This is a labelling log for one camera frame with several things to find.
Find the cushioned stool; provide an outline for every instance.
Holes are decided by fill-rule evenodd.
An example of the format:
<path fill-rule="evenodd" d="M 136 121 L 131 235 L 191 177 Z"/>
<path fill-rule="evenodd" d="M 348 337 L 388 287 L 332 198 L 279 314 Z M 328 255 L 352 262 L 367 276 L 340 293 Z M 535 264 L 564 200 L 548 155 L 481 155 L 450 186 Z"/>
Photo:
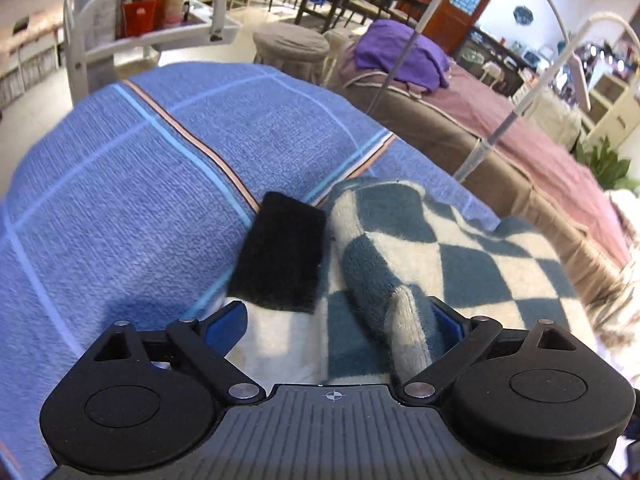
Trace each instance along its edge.
<path fill-rule="evenodd" d="M 329 43 L 321 34 L 289 23 L 265 23 L 254 31 L 254 63 L 270 65 L 319 85 Z"/>

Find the white bottle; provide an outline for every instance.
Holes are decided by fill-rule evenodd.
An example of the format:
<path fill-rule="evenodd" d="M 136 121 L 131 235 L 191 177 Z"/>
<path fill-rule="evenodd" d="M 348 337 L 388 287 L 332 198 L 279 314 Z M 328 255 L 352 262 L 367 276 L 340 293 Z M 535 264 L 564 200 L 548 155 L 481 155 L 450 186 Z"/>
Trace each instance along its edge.
<path fill-rule="evenodd" d="M 182 4 L 184 0 L 166 0 L 164 4 L 164 24 L 174 25 L 180 23 L 184 12 L 182 10 Z"/>

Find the towel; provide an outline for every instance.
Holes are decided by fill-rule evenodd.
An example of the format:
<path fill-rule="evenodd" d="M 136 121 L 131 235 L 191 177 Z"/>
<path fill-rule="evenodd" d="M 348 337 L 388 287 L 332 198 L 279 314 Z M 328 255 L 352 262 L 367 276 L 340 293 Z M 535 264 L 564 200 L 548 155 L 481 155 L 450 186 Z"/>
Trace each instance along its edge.
<path fill-rule="evenodd" d="M 373 22 L 355 47 L 354 60 L 357 67 L 389 72 L 412 32 L 411 27 L 394 20 Z M 395 79 L 413 84 L 420 91 L 433 92 L 438 88 L 449 87 L 445 76 L 449 68 L 447 54 L 425 36 L 418 36 Z"/>
<path fill-rule="evenodd" d="M 324 209 L 315 310 L 276 312 L 252 296 L 248 333 L 228 357 L 267 391 L 409 380 L 462 337 L 430 296 L 505 328 L 553 319 L 596 348 L 556 253 L 527 221 L 489 233 L 417 184 L 373 178 L 336 184 Z"/>

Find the pink bedspread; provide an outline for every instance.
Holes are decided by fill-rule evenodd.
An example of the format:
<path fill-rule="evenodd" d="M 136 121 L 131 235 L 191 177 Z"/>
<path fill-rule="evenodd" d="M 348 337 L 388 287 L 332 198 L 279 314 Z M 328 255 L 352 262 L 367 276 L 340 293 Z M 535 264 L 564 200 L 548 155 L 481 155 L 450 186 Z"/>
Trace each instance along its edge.
<path fill-rule="evenodd" d="M 423 94 L 422 100 L 487 138 L 513 105 L 457 65 L 451 67 L 450 74 L 449 89 Z M 529 173 L 573 220 L 585 226 L 620 268 L 629 262 L 618 216 L 588 168 L 525 119 L 518 119 L 508 129 L 497 149 Z"/>

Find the purple cloth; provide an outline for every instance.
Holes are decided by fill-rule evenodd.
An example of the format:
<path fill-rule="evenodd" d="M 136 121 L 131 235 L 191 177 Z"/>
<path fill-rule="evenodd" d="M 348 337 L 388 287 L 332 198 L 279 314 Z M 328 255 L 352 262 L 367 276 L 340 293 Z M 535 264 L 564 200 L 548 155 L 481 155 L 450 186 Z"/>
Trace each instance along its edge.
<path fill-rule="evenodd" d="M 376 20 L 371 23 L 354 50 L 357 67 L 389 72 L 413 31 L 411 27 L 394 20 Z M 433 41 L 420 35 L 395 79 L 433 92 L 438 88 L 449 87 L 445 78 L 445 72 L 449 68 L 447 54 Z"/>

